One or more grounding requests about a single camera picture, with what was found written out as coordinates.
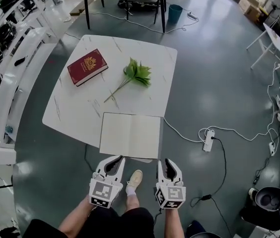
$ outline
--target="human arm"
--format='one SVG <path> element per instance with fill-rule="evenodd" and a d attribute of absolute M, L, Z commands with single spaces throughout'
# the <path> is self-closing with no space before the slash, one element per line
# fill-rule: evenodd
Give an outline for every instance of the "human arm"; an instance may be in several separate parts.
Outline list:
<path fill-rule="evenodd" d="M 59 230 L 68 238 L 74 238 L 78 235 L 90 212 L 95 207 L 89 203 L 88 198 L 89 196 L 87 195 L 59 226 Z"/>
<path fill-rule="evenodd" d="M 165 210 L 164 238 L 184 238 L 184 232 L 177 209 Z"/>

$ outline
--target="red hardcover book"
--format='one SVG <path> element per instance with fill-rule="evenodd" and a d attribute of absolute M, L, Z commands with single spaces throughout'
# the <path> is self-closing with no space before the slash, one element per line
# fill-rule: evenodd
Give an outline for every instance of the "red hardcover book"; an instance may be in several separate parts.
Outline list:
<path fill-rule="evenodd" d="M 76 86 L 80 86 L 107 68 L 108 65 L 98 49 L 84 55 L 67 67 L 72 82 Z"/>

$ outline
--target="gold emblem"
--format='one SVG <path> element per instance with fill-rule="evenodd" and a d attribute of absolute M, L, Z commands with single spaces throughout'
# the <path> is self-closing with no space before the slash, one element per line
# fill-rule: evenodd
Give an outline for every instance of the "gold emblem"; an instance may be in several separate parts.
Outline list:
<path fill-rule="evenodd" d="M 85 65 L 87 66 L 88 70 L 92 70 L 96 66 L 96 59 L 95 58 L 86 58 L 84 60 L 84 62 L 85 62 Z"/>

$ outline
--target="white sock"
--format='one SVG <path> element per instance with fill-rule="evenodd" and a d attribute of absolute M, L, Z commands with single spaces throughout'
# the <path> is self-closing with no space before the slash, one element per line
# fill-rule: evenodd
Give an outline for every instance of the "white sock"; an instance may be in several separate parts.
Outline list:
<path fill-rule="evenodd" d="M 126 187 L 127 196 L 136 195 L 136 191 L 132 186 Z"/>

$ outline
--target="black shorts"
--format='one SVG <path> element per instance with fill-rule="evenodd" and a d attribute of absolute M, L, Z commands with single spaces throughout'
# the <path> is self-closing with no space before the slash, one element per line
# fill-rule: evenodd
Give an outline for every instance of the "black shorts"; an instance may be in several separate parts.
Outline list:
<path fill-rule="evenodd" d="M 97 207 L 77 237 L 154 238 L 153 223 L 152 215 L 145 208 L 132 209 L 120 217 L 112 208 Z"/>

